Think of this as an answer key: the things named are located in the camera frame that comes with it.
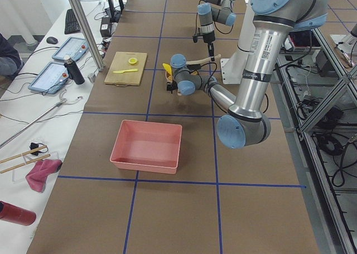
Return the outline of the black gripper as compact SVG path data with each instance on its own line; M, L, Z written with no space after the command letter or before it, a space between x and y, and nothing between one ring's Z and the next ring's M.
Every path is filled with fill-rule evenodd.
M177 83L176 82L167 82L166 83L166 90L169 92L173 92L177 89Z
M213 44L213 42L215 41L215 32L195 33L192 36L193 42L197 43L199 37L202 37L204 43L208 44L209 58L211 61L214 61L214 44Z

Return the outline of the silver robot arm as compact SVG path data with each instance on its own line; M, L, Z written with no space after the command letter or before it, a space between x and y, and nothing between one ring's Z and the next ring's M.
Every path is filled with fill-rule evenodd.
M220 141L228 148L242 148L266 140L269 119L260 107L271 80L278 53L288 34L322 26L328 0L249 0L255 28L243 69L238 56L231 57L232 72L241 75L237 94L220 85L213 76L192 75L182 54L171 57L172 77L182 95L202 90L225 111L217 123Z
M233 5L236 0L200 0L197 6L195 33L192 36L196 43L201 37L207 44L209 58L215 60L214 41L215 26L220 23L233 27L236 15L233 12Z

